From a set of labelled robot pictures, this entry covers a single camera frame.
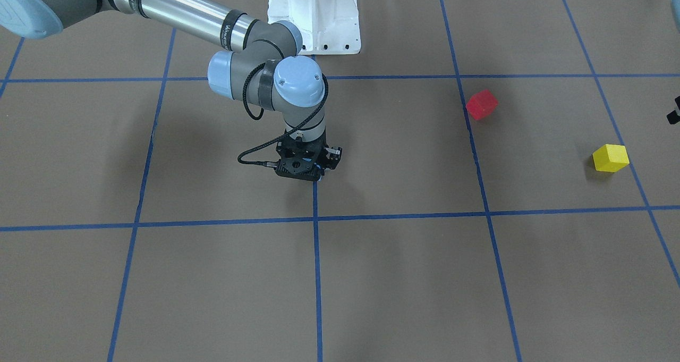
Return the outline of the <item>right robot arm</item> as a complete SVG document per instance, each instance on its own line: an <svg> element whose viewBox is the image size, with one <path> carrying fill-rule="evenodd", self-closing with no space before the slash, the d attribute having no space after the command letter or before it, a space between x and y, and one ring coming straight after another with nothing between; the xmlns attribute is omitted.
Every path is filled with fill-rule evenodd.
<svg viewBox="0 0 680 362"><path fill-rule="evenodd" d="M42 39L102 11L160 21L214 43L207 67L214 93L280 112L282 135L242 152L241 164L274 169L281 177L318 181L335 169L342 149L326 142L328 81L318 63L301 55L303 38L289 21L272 24L209 0L2 0L2 26L23 38Z"/></svg>

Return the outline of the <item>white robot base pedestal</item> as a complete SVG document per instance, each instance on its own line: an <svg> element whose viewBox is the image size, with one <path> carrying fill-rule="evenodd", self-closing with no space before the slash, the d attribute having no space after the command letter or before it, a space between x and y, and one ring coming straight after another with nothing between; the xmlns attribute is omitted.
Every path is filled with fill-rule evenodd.
<svg viewBox="0 0 680 362"><path fill-rule="evenodd" d="M268 0L269 23L301 33L301 55L354 55L362 48L358 0Z"/></svg>

